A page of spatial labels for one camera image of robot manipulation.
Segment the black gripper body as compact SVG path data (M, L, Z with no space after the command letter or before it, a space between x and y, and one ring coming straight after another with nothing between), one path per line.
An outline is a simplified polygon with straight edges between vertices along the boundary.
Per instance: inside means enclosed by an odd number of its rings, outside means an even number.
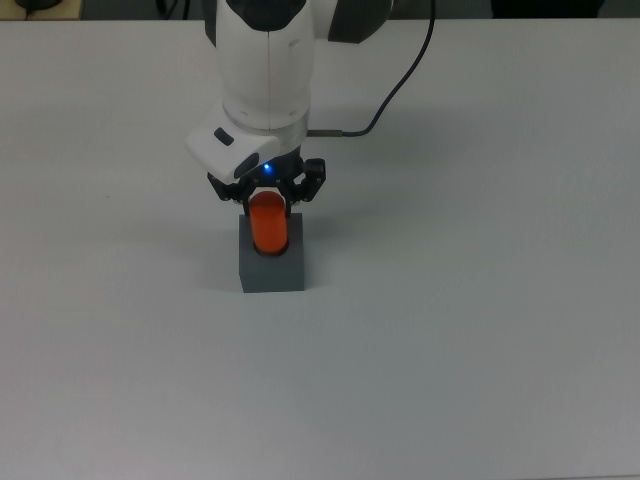
M246 174L249 189L276 188L288 192L298 192L300 184L296 180L303 174L301 148L259 163Z

